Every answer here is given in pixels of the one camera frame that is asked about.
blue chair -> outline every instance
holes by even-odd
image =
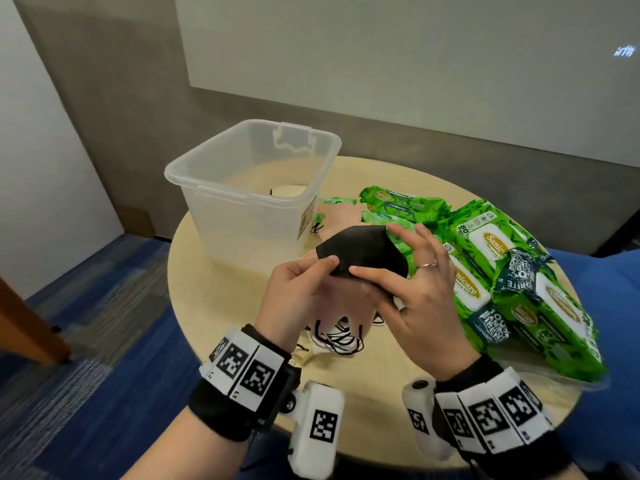
[[[611,376],[585,392],[559,428],[576,459],[640,465],[640,250],[607,258],[550,251],[600,331]]]

silver ring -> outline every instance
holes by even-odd
[[[429,263],[429,264],[421,264],[420,266],[418,266],[418,268],[421,268],[421,267],[428,267],[428,266],[437,266],[437,265],[438,265],[438,260],[437,260],[437,259],[434,259],[432,263]]]

clear plastic bin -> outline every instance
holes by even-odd
[[[300,256],[318,188],[341,145],[326,131],[247,120],[169,163],[164,176],[181,186],[209,257],[270,273]],[[286,185],[306,188],[270,195]]]

hand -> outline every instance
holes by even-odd
[[[278,347],[293,352],[313,312],[324,279],[338,266],[338,257],[300,259],[276,266],[262,298],[255,329]]]
[[[387,229],[411,247],[416,266],[434,260],[438,265],[418,267],[410,280],[387,269],[351,266],[349,271],[403,301],[405,307],[398,310],[385,293],[365,285],[372,305],[409,359],[437,381],[451,379],[479,357],[465,337],[456,313],[453,301],[456,267],[447,250],[422,224],[415,226],[415,232],[393,223]]]

round table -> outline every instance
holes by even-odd
[[[327,197],[356,197],[367,186],[425,197],[442,197],[457,209],[476,195],[457,185],[417,170],[391,163],[338,156],[320,186]],[[319,241],[310,236],[305,250]],[[560,282],[575,291],[559,268]],[[204,360],[231,327],[253,323],[268,277],[213,262],[205,256],[191,214],[178,227],[168,263],[169,293],[175,315],[187,341]],[[386,327],[373,327],[362,352],[341,357],[315,356],[302,370],[308,380],[344,391],[346,405],[338,452],[356,460],[396,468],[446,469],[466,466],[455,455],[438,461],[418,450],[413,427],[401,398],[402,387],[425,373],[402,352]],[[548,407],[556,424],[576,404],[580,391],[539,375],[524,375]],[[291,431],[291,420],[278,416],[276,425]]]

